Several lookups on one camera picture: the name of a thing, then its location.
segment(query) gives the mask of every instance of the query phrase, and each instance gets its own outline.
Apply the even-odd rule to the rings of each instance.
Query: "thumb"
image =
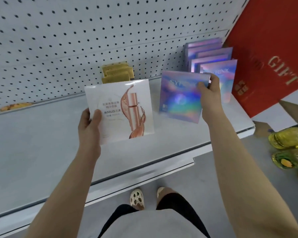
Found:
[[[200,92],[203,92],[203,91],[207,90],[207,87],[204,85],[203,82],[198,82],[198,90]]]
[[[95,127],[98,127],[100,121],[102,120],[102,112],[99,109],[96,109],[94,112],[93,119],[91,120],[91,124]]]

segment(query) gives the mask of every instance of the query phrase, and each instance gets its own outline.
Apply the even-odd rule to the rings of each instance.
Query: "forearm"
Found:
[[[61,181],[32,221],[26,238],[75,238],[97,157],[79,150]]]
[[[252,228],[264,233],[283,229],[297,233],[298,224],[287,204],[248,153],[224,112],[213,116],[208,125],[221,195],[236,234]]]

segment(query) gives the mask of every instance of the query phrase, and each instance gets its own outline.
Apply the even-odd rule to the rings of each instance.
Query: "rose gold bottle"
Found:
[[[137,93],[127,94],[127,105],[131,131],[134,131],[140,125]]]

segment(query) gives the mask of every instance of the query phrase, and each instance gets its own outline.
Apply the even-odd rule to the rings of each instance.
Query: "red board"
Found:
[[[250,117],[298,89],[298,0],[250,0],[225,44],[238,59],[232,93]]]

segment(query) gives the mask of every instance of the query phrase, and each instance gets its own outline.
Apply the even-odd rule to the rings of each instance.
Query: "white perforated panel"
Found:
[[[248,0],[0,0],[0,107],[83,92],[103,64],[181,70],[183,45],[222,37]]]

